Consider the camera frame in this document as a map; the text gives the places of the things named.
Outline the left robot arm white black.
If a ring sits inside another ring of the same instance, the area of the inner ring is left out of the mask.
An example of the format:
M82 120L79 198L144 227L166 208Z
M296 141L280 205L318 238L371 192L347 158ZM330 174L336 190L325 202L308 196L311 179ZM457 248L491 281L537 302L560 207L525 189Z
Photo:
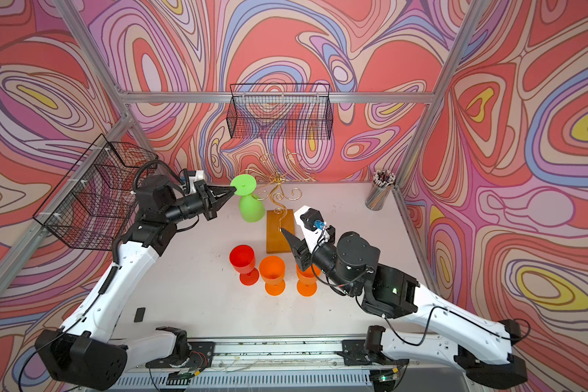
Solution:
M43 330L35 341L34 355L52 380L108 390L142 364L186 366L192 349L183 329L160 327L132 339L112 336L137 284L181 232L179 223L216 218L235 192L233 186L210 186L201 171L175 173L159 159L137 169L132 179L137 215L113 241L109 267L60 328Z

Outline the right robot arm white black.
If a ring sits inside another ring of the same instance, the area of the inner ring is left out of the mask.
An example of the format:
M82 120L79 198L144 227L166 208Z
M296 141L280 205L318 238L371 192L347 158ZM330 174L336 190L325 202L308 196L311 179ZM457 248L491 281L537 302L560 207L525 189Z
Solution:
M442 364L494 390L528 381L525 360L513 352L524 339L518 321L483 319L447 302L413 276L381 264L380 249L358 233L337 238L315 209L298 217L297 224L303 238L281 231L297 266L384 321L367 331L368 361L400 367L411 360Z

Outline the orange wine glass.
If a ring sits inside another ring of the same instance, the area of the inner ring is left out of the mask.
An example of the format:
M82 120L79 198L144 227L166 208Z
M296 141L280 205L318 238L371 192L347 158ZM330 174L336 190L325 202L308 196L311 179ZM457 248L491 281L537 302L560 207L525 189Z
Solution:
M265 282L265 289L273 297L281 295L286 287L284 276L286 266L283 259L278 256L264 258L259 267L260 276Z
M310 266L306 270L302 270L297 266L297 292L302 297L312 297L317 291L317 276L320 274L316 266Z

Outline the orange wine glass front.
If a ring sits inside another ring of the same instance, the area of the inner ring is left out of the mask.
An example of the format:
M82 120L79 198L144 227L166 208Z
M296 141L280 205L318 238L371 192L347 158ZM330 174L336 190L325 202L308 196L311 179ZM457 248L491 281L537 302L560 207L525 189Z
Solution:
M312 297L317 291L317 276L320 274L316 266L310 266L306 270L302 270L297 266L297 292L302 297Z

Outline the green wine glass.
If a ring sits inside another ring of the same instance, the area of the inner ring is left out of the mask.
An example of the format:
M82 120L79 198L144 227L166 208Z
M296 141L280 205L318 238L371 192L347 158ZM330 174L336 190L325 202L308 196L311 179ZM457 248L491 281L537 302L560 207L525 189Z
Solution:
M230 185L235 187L235 195L239 197L238 210L243 220L248 223L260 221L266 210L263 202L254 195L257 188L256 179L249 174L241 174L236 176Z

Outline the red wine glass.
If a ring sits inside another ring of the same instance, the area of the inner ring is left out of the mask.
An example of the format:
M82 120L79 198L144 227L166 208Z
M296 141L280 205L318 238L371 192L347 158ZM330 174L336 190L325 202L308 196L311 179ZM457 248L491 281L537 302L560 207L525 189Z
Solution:
M239 281L245 286L253 286L260 277L256 268L254 250L248 245L238 245L229 255L230 264L239 274Z

